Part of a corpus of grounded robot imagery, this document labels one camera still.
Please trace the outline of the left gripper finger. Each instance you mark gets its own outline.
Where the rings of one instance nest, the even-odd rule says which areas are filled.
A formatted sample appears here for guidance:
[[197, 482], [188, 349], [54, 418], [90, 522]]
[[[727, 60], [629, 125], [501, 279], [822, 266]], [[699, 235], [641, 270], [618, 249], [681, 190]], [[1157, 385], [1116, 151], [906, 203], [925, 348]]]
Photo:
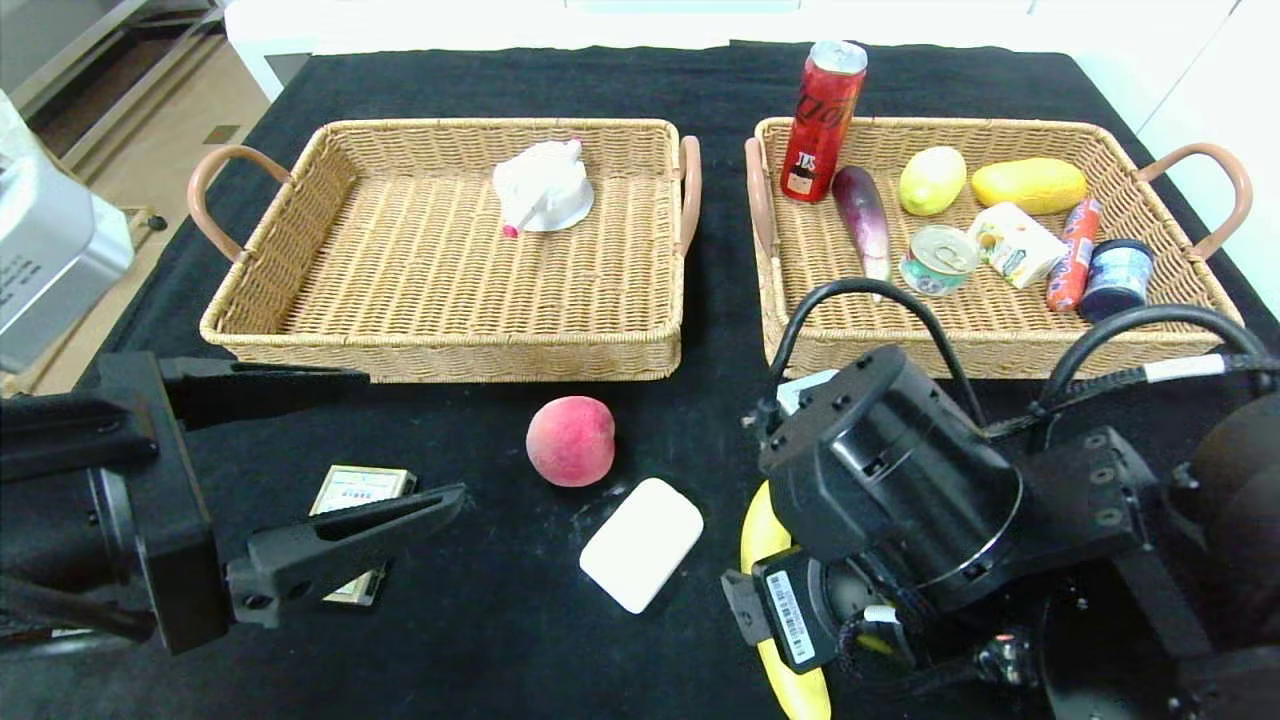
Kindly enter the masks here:
[[175, 418], [187, 430], [303, 411], [370, 386], [364, 372], [207, 357], [160, 361]]
[[330, 593], [448, 527], [468, 501], [456, 483], [255, 532], [227, 564], [236, 620], [275, 629]]

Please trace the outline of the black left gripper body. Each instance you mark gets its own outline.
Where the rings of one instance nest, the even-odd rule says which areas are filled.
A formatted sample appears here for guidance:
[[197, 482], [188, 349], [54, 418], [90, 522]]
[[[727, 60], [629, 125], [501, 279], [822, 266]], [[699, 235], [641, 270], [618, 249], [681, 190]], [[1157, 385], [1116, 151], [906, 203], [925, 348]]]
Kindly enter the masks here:
[[152, 354], [99, 383], [3, 401], [3, 635], [45, 648], [224, 637], [212, 524]]

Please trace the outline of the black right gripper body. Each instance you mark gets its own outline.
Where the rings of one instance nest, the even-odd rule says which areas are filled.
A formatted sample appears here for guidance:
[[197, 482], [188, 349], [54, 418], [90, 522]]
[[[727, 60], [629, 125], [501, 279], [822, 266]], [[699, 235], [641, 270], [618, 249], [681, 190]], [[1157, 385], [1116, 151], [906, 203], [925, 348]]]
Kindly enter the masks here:
[[847, 562], [822, 562], [801, 547], [773, 553], [751, 566], [780, 656], [796, 674], [833, 662], [845, 623], [870, 603], [870, 585]]

